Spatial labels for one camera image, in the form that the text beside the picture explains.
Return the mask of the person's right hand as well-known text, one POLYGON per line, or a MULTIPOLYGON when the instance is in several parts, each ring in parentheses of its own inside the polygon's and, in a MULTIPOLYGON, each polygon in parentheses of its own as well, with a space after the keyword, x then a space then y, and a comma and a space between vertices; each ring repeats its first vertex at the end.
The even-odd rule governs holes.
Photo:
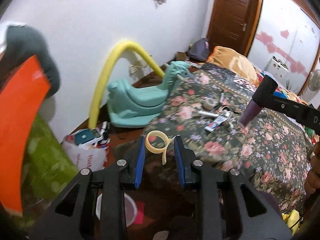
POLYGON ((304 183, 306 195, 309 196, 320 188, 320 159, 319 159, 319 142, 315 144, 313 156, 310 159, 311 170, 308 172, 304 183))

